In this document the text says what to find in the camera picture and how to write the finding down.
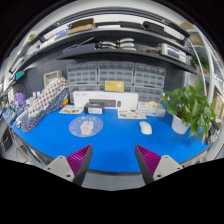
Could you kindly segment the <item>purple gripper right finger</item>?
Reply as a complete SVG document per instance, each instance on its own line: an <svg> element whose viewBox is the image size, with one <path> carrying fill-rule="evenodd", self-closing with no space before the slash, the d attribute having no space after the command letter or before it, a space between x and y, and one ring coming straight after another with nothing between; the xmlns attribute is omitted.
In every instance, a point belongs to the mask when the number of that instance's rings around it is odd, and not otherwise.
<svg viewBox="0 0 224 224"><path fill-rule="evenodd" d="M145 184L150 184L182 169L182 166L170 156L159 156L140 145L135 146L135 156Z"/></svg>

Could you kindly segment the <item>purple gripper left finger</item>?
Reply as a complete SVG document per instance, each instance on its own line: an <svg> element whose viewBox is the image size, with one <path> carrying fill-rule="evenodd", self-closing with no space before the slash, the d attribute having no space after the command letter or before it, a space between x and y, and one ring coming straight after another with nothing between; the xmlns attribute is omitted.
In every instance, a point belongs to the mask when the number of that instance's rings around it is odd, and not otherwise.
<svg viewBox="0 0 224 224"><path fill-rule="evenodd" d="M65 156L58 156L45 170L65 180L82 185L93 155L92 145Z"/></svg>

